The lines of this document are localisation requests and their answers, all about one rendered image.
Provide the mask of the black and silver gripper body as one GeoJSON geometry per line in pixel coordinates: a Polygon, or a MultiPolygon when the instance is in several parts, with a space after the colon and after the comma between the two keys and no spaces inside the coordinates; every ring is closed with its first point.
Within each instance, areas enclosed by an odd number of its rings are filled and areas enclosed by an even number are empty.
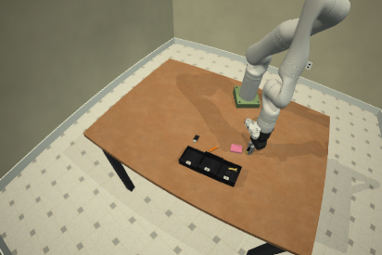
{"type": "Polygon", "coordinates": [[[245,119],[245,125],[250,133],[250,140],[257,150],[263,149],[267,145],[271,133],[274,130],[275,123],[268,124],[260,119],[260,115],[256,121],[245,119]],[[257,140],[254,140],[257,139],[257,140]]]}

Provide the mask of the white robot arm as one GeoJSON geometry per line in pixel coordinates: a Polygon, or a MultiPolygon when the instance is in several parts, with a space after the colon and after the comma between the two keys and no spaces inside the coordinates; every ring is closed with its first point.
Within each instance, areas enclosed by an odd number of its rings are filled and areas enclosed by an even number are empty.
{"type": "Polygon", "coordinates": [[[275,123],[280,108],[290,103],[298,78],[309,59],[310,36],[339,24],[349,12],[349,0],[305,0],[299,19],[282,22],[248,48],[248,65],[239,91],[240,97],[246,101],[255,98],[262,76],[272,60],[271,55],[288,50],[278,70],[283,83],[271,79],[263,86],[260,112],[263,122],[275,123]]]}

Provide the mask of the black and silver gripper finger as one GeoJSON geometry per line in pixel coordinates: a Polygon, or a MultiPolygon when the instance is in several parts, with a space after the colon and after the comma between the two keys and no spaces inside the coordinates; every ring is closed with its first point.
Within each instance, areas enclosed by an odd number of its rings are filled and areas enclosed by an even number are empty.
{"type": "Polygon", "coordinates": [[[250,154],[252,154],[252,153],[253,153],[253,151],[254,151],[254,148],[255,148],[255,146],[254,146],[254,145],[250,147],[250,150],[248,151],[248,155],[250,155],[250,154]]]}
{"type": "Polygon", "coordinates": [[[248,148],[247,148],[246,151],[249,151],[251,146],[253,146],[253,144],[252,144],[252,142],[250,141],[250,142],[248,142],[248,148]]]}

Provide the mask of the black rack of bins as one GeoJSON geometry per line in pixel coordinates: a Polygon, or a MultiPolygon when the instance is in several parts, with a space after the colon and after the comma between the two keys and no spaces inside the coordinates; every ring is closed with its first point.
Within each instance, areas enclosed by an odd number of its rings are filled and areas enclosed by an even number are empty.
{"type": "Polygon", "coordinates": [[[237,177],[242,169],[242,166],[234,164],[233,162],[211,154],[210,152],[203,152],[190,146],[187,146],[184,153],[179,158],[179,164],[216,181],[230,185],[231,187],[235,186],[237,177]],[[237,170],[229,170],[229,168],[237,168],[237,170]],[[226,175],[227,171],[230,172],[229,175],[226,175]]]}

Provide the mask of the pink sticky note pad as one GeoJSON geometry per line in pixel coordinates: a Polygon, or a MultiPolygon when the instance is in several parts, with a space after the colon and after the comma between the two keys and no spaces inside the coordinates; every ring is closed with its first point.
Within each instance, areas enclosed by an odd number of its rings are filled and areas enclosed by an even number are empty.
{"type": "Polygon", "coordinates": [[[242,152],[242,146],[232,144],[232,145],[231,145],[231,149],[230,149],[230,151],[231,151],[231,152],[235,152],[235,153],[239,153],[239,154],[241,154],[241,152],[242,152]]]}

